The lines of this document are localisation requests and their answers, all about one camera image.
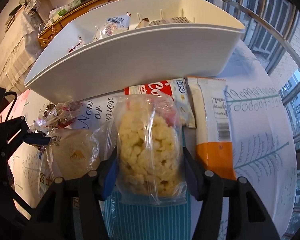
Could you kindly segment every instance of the red snack package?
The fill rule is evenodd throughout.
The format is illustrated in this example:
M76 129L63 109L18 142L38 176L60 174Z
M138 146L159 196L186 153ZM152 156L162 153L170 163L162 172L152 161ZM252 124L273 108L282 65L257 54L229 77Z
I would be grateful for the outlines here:
M159 95L158 91L171 96L178 109L182 125L186 125L189 128L195 128L194 115L189 103L184 78L164 80L145 85L127 87L124 89L124 93L126 95L151 94L157 96Z

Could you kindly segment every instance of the plastic wrapper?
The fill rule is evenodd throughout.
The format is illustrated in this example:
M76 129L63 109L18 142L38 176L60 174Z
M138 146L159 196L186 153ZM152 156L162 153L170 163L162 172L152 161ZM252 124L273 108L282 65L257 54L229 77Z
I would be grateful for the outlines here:
M77 179L100 163L100 145L89 130L54 129L46 151L54 178Z
M53 17L55 17L56 15L59 14L59 12L61 12L62 10L65 10L65 11L68 11L70 10L71 6L70 5L64 5L64 6L61 6L57 9L54 9L52 11L50 11L50 14L49 14L49 19L51 20Z
M196 116L196 157L205 169L236 180L223 79L188 77Z
M169 205L186 201L181 120L171 97L117 97L117 188L126 204Z
M46 193L52 182L53 177L49 169L47 154L43 153L41 156L38 178L38 194L40 198L43 197L43 195Z
M93 36L92 41L97 41L105 37L129 30L130 18L130 13L108 18L106 20L106 24L100 30L98 30L96 35Z
M169 23L190 23L186 17L173 17L170 19L162 19L157 21L152 21L150 26L152 25L161 25L161 24L169 24Z
M69 53L75 51L76 49L83 47L84 45L86 45L84 40L81 37L78 37L78 43L69 49Z
M149 25L150 25L149 19L148 19L148 18L143 18L143 19L141 20L141 22L136 26L136 29L138 29L138 28L143 28L143 27L147 27L147 26L149 26Z
M124 89L126 95L151 94L158 95L163 92L172 97L178 109L182 125L195 128L194 115L189 103L186 82L184 78L164 80L146 85L132 86Z
M47 160L53 178L66 180L82 177L95 170L101 161L109 158L116 141L112 123L105 123L95 131L53 129L46 147Z
M47 133L52 128L65 128L72 124L80 114L81 102L69 100L65 103L47 105L43 114L40 114L31 131L39 130Z

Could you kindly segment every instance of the barcode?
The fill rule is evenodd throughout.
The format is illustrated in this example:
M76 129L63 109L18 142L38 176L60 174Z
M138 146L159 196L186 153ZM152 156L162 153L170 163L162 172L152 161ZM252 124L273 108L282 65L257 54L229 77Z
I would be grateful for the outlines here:
M217 122L218 137L220 141L230 141L229 124Z
M121 21L120 21L120 20L117 20L116 18L109 18L108 21L109 21L109 22L113 22L113 23L118 23L118 24L121 23Z

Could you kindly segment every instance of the tablecloth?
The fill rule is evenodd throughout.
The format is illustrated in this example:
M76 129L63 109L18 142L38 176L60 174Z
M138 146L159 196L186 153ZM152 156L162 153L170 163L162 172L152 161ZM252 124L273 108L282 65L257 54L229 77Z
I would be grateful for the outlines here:
M280 96L263 67L242 41L218 77L227 81L225 97L232 130L234 169L237 176L245 176L253 185L281 236L292 214L297 165L292 131ZM30 91L22 112L28 125L48 103ZM72 128L93 130L99 127L112 119L115 103L114 95L84 100L80 116ZM186 146L194 154L195 131L185 129L185 133ZM26 144L13 155L16 191L32 207L39 201L38 156L37 150ZM186 205L167 209L150 207L144 210L142 218L145 219L140 222L142 210L135 206L119 206L119 198L120 195L115 192L106 201L105 221L109 230L117 223L115 226L121 231L116 237L129 240L140 239L141 232L143 239L190 239L202 205L191 196ZM218 240L226 236L227 209L228 201L224 198Z

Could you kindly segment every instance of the chip bag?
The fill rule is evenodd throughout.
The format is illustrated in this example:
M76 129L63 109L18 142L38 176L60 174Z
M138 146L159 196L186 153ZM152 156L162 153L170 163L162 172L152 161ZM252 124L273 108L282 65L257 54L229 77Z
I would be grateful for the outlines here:
M176 78L146 85L132 86L124 89L124 93L126 95L158 95L159 92L163 92L172 97L178 109L182 125L186 125L189 128L195 128L194 116L189 103L186 82L184 78Z
M185 203L181 120L171 97L163 93L119 96L114 123L119 156L116 185L122 202Z
M197 123L196 157L205 169L236 180L224 79L188 77Z

